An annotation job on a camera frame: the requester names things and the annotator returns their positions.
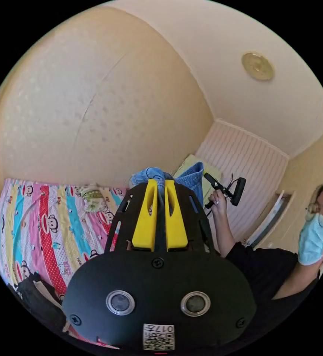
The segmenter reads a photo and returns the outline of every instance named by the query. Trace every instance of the screw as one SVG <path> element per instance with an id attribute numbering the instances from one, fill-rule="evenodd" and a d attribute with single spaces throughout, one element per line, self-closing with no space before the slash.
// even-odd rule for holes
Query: screw
<path id="1" fill-rule="evenodd" d="M 241 329 L 244 325 L 245 325 L 245 319 L 244 319 L 244 318 L 240 318 L 240 319 L 235 323 L 235 326 L 236 326 L 238 329 Z"/>
<path id="2" fill-rule="evenodd" d="M 70 315 L 70 320 L 76 326 L 79 326 L 82 323 L 81 319 L 75 314 Z"/>
<path id="3" fill-rule="evenodd" d="M 157 257 L 157 258 L 153 259 L 151 265 L 154 268 L 162 268 L 164 266 L 164 260 L 160 257 Z"/>

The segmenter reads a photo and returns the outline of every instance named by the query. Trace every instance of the blue surgical mask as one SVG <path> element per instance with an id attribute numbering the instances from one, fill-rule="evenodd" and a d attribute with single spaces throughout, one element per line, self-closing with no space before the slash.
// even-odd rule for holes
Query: blue surgical mask
<path id="1" fill-rule="evenodd" d="M 316 214 L 311 221 L 305 222 L 299 241 L 299 262 L 309 266 L 323 257 L 323 215 Z"/>

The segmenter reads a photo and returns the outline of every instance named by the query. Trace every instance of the yellow bracket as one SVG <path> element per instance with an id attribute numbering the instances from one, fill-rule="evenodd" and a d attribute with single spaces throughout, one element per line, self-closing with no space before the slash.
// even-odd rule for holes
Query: yellow bracket
<path id="1" fill-rule="evenodd" d="M 149 248 L 154 251 L 156 214 L 158 211 L 158 185 L 155 179 L 149 179 L 146 186 L 144 201 L 135 231 L 132 238 L 132 244 L 136 248 Z"/>
<path id="2" fill-rule="evenodd" d="M 175 182 L 171 179 L 165 181 L 165 225 L 167 249 L 185 248 L 188 244 L 187 235 L 176 195 Z"/>

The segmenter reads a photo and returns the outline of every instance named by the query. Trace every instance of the qr code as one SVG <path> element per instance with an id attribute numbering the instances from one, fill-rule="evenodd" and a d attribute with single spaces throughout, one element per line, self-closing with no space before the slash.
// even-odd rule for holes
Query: qr code
<path id="1" fill-rule="evenodd" d="M 144 324 L 144 350 L 175 350 L 175 333 L 173 325 Z"/>

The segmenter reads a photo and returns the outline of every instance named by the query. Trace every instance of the black bag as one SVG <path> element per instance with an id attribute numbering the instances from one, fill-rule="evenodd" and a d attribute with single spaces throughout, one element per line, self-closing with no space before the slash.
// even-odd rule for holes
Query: black bag
<path id="1" fill-rule="evenodd" d="M 42 324 L 55 331 L 62 331 L 66 325 L 66 316 L 63 311 L 48 300 L 38 289 L 34 282 L 41 282 L 51 297 L 61 304 L 55 295 L 52 286 L 41 280 L 38 273 L 31 274 L 17 286 L 16 292 L 21 298 L 24 307 Z"/>

